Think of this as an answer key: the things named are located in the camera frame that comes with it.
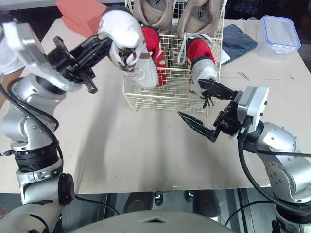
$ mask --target blue lid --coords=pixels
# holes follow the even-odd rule
[[[265,28],[265,37],[268,44],[296,49],[301,46],[294,23],[290,19],[264,16],[261,21]]]

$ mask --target shoe insole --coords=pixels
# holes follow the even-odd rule
[[[165,2],[163,0],[142,0],[141,8],[148,24],[152,25],[161,19]]]
[[[194,7],[185,26],[185,31],[195,33],[210,23],[209,3]]]
[[[164,12],[165,2],[163,0],[147,0],[147,2],[152,5],[154,8]]]

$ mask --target robotic arm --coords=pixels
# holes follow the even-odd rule
[[[233,91],[213,80],[199,80],[211,97],[231,100],[214,122],[215,130],[206,128],[201,121],[180,113],[182,119],[195,131],[215,142],[222,131],[238,139],[242,168],[252,185],[266,198],[276,204],[277,223],[275,232],[306,233],[311,231],[311,163],[300,154],[299,143],[293,132],[260,117],[267,105],[268,87],[247,87]],[[256,153],[266,167],[274,197],[270,197],[249,173],[243,150]]]
[[[52,232],[75,196],[72,176],[63,173],[53,112],[67,91],[82,84],[96,93],[91,68],[109,53],[111,40],[93,36],[69,53],[56,37],[56,48],[45,55],[29,24],[6,23],[4,32],[31,74],[10,83],[6,98],[11,104],[0,119],[0,132],[12,139],[12,150],[1,155],[15,156],[23,204],[5,216],[0,232]]]

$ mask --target plastic container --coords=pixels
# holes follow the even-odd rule
[[[258,52],[261,57],[285,60],[301,44],[294,23],[288,18],[264,16],[257,31]]]

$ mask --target floor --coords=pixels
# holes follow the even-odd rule
[[[254,188],[247,189],[249,202],[264,200]],[[118,194],[87,194],[80,195],[83,198],[109,203],[114,206],[119,213],[123,212],[128,193]],[[221,209],[221,224],[225,224],[230,214],[240,207],[237,189],[216,190],[216,195]],[[10,212],[21,205],[19,194],[0,194],[1,215]],[[153,204],[153,210],[174,210],[192,212],[192,202],[186,202],[183,191],[167,192],[163,195],[161,206]],[[104,217],[112,216],[100,205],[74,200],[63,209],[62,232],[66,233],[76,228],[102,220]],[[235,232],[271,232],[271,221],[275,219],[274,207],[271,204],[257,204],[251,206],[249,217],[252,217],[253,230],[244,230],[241,214],[232,218],[228,227]]]

